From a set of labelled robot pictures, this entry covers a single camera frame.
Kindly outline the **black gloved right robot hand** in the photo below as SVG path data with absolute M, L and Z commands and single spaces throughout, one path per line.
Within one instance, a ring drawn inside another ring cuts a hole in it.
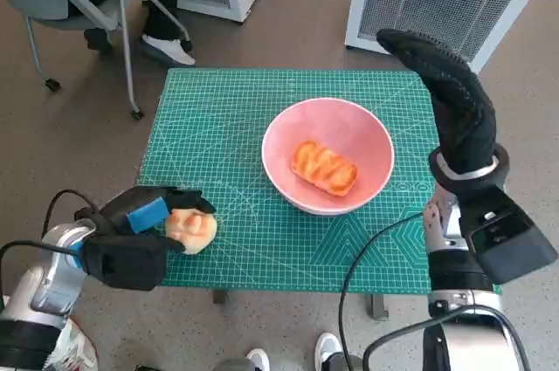
M 429 91 L 440 151 L 449 168 L 465 174 L 489 166 L 496 141 L 495 110 L 467 62 L 442 41 L 415 31 L 381 29 L 376 40 Z

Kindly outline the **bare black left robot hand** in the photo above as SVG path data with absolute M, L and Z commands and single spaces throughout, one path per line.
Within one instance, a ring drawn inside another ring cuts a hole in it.
M 74 218 L 88 218 L 98 231 L 122 236 L 155 233 L 162 226 L 164 236 L 180 243 L 184 254 L 195 255 L 217 235 L 215 212 L 200 190 L 134 186 L 100 209 L 78 210 Z

